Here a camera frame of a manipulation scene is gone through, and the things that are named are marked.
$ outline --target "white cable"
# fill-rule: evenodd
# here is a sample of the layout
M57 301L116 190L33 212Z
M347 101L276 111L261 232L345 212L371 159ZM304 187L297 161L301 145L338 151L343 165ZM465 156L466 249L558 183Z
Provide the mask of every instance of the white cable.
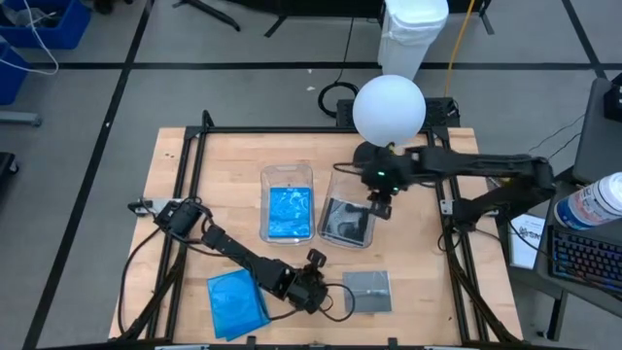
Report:
M30 69L30 68L25 68L25 67L21 67L18 65L14 65L11 62L7 62L4 59L0 58L0 63L4 63L10 67L22 70L22 71L26 71L26 72L30 72L30 73L38 73L38 74L43 74L43 75L47 75L47 76L52 76L55 75L56 73L58 73L58 62L56 61L56 58L54 58L54 56L52 55L52 53L50 52L50 50L48 50L48 47L46 47L46 44L43 43L43 40L41 40L41 37L39 36L39 33L37 33L37 28L35 27L35 20L32 17L32 10L30 10L30 6L28 5L28 1L27 0L23 0L23 4L26 6L26 10L28 11L28 16L30 17L30 26L32 27L32 34L35 36L35 38L37 38L37 41L39 42L39 45L41 45L41 49L43 49L48 56L52 59L52 62L54 62L54 70L53 72L46 72L46 71L41 71L41 70L37 70L37 69Z

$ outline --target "yellow cable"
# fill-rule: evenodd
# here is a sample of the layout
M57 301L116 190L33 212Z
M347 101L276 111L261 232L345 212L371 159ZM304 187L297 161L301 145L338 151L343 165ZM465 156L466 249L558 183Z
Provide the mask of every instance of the yellow cable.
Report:
M460 28L460 33L458 34L458 40L456 40L454 51L451 52L451 59L449 60L449 67L447 67L447 82L445 83L445 97L447 97L447 94L449 93L449 86L451 83L451 69L454 66L456 55L458 55L458 50L460 49L460 43L463 41L463 35L465 34L465 29L467 29L468 19L470 18L470 13L473 11L473 5L475 5L475 0L470 0L470 4L468 4L468 10L466 10L465 21L463 21L463 27Z

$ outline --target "desk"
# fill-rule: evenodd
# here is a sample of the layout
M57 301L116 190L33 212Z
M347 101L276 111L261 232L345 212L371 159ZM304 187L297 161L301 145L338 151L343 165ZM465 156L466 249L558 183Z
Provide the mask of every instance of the desk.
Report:
M170 197L173 193L183 135L182 128L160 130L145 197ZM456 151L477 153L472 129L450 129L450 136ZM294 265L303 265L308 250L316 248L328 257L322 269L328 282L341 281L344 271L388 270L391 277L394 312L357 314L339 324L320 313L297 313L254 332L258 344L386 344L388 337L396 337L402 345L460 343L447 260L436 248L441 226L434 190L413 186L396 196L393 217L387 222L376 221L373 243L364 250L334 247L320 237L300 247L272 246L259 238L259 173L266 165L307 163L312 166L316 218L320 218L332 164L349 161L361 142L358 134L208 134L198 194L213 211L216 223L229 235L260 256ZM425 145L426 139L418 136L413 144ZM189 185L190 171L185 190ZM483 178L459 178L459 185L467 198L487 191ZM492 219L483 219L479 227L497 232ZM139 219L132 249L153 230L150 219ZM196 227L191 236L198 234ZM162 241L163 234L147 244L128 271L123 311L126 326L152 295ZM481 295L507 328L522 338L501 245L491 237L474 233L471 247ZM239 268L228 259L210 259L189 252L175 342L223 342L214 337L206 279ZM343 292L339 289L329 292L334 299L330 313L345 314ZM271 314L291 309L286 302L265 295ZM161 307L167 309L168 300ZM466 311L472 314L472 308ZM163 334L163 324L158 323L157 334ZM469 328L471 338L476 338L474 322L469 322ZM118 334L117 323L113 321L110 336ZM244 336L234 340L244 341Z

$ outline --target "white container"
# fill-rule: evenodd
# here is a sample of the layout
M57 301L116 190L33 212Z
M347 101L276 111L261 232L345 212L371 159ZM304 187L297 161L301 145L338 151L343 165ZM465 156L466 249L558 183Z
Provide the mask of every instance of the white container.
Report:
M445 26L447 0L385 0L378 63L385 75L415 78L421 62Z
M586 230L622 218L622 172L609 175L555 204L563 227Z

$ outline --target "keyboard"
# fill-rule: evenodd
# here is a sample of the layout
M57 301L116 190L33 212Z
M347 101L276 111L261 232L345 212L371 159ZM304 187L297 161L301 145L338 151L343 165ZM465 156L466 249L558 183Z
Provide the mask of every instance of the keyboard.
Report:
M622 246L556 227L550 230L548 244L555 260L549 264L551 276L591 287L596 283L612 293L622 294Z

